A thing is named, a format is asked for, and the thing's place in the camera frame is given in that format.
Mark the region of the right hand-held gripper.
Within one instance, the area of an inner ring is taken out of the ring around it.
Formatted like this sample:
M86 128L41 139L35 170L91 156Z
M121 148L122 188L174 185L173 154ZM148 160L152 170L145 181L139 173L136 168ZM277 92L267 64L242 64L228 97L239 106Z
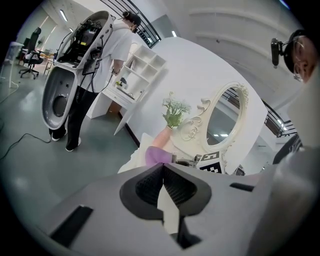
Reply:
M211 173L223 173L223 162L219 151L197 154L193 160L179 159L177 164Z

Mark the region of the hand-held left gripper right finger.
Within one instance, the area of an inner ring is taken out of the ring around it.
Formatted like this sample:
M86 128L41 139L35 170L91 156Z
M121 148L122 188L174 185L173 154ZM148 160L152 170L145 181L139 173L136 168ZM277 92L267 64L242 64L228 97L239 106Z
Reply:
M179 210L172 256L260 256L257 228L273 182L273 167L249 176L213 174L164 164L164 184Z

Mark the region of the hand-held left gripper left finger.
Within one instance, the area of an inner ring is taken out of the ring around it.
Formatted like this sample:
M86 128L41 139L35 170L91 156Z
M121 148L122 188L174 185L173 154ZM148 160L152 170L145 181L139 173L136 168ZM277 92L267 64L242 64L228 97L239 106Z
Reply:
M181 248L158 209L162 165L143 166L91 182L40 222L55 255L172 256Z

